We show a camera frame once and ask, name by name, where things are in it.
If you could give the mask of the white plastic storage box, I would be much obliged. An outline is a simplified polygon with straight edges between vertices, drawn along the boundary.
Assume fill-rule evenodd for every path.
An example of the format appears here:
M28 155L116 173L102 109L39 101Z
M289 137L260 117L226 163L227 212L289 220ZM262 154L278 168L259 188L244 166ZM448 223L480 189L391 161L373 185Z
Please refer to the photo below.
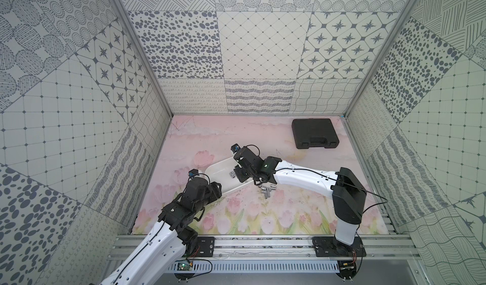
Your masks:
M234 171L235 167L237 167L237 162L233 157L230 157L212 164L205 171L205 174L211 178L211 181L221 184L222 196L230 195L253 183L251 179L240 182L237 177L231 178L230 172Z

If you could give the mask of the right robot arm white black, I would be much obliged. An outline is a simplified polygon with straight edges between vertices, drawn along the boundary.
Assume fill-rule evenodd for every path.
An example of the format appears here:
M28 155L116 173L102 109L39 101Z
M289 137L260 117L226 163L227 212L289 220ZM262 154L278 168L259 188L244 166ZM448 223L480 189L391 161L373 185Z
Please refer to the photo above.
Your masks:
M348 247L354 243L367 211L367 196L377 194L365 189L350 169L342 167L337 172L319 171L296 166L278 157L262 159L248 145L241 147L235 144L231 151L237 163L235 176L242 183L251 179L256 186L267 183L290 185L330 198L337 217L335 241Z

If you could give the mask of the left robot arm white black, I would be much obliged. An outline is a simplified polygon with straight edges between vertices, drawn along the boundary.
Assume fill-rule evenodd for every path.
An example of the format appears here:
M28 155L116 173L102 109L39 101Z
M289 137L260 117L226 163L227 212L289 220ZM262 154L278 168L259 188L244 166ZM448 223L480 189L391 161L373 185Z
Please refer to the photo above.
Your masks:
M197 253L197 231L205 207L222 196L221 184L191 175L183 192L165 205L142 243L101 284L154 284L182 257Z

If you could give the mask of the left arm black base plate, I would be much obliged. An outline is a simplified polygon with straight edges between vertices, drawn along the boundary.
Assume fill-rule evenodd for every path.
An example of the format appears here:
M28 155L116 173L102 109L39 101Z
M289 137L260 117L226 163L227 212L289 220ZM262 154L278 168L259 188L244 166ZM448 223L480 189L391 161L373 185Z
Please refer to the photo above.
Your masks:
M186 257L188 258L210 258L214 254L215 237L202 236L190 239L186 247Z

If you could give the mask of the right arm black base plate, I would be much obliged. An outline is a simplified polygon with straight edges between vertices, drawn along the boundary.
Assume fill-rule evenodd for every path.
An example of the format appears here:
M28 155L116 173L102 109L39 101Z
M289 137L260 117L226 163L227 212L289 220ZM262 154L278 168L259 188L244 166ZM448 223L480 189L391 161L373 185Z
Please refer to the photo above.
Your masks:
M331 236L312 237L312 244L317 257L366 257L362 239L354 237L351 245L339 242Z

